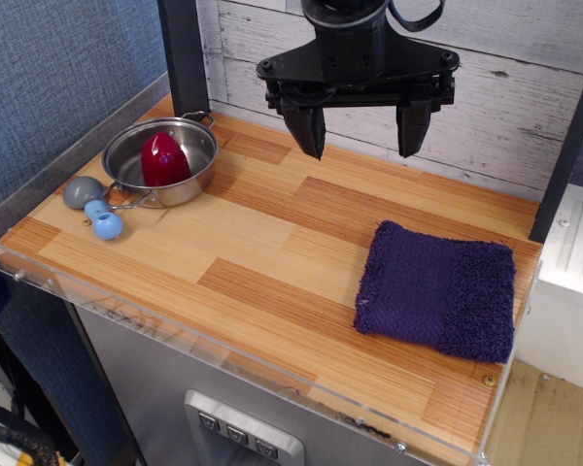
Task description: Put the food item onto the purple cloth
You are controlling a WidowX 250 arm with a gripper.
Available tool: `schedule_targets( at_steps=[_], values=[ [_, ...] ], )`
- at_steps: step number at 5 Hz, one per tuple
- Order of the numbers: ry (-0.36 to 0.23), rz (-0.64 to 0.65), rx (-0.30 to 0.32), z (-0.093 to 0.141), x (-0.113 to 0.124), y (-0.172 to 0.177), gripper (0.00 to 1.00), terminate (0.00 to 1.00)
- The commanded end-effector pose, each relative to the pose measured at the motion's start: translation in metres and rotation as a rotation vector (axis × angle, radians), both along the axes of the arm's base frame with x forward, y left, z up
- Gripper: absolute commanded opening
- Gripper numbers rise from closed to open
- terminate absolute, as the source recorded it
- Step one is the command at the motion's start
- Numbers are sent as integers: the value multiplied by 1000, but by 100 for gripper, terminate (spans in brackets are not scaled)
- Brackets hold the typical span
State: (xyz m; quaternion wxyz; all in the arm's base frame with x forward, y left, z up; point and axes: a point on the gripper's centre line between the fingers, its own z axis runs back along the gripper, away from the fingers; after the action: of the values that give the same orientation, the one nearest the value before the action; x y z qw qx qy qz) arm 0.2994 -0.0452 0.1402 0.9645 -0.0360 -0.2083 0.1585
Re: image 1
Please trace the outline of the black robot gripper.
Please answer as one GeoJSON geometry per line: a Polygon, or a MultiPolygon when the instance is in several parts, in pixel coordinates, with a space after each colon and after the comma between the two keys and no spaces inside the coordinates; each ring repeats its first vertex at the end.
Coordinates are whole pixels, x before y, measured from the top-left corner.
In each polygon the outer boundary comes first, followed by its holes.
{"type": "Polygon", "coordinates": [[[257,65],[258,77],[267,83],[269,105],[274,107],[282,97],[294,104],[282,104],[281,111],[299,148],[322,158],[326,124],[321,106],[400,105],[399,154],[418,153],[432,110],[455,100],[453,74],[460,59],[450,50],[398,34],[388,18],[419,32],[436,23],[443,8],[407,21],[392,1],[304,1],[301,7],[315,29],[314,40],[257,65]]]}

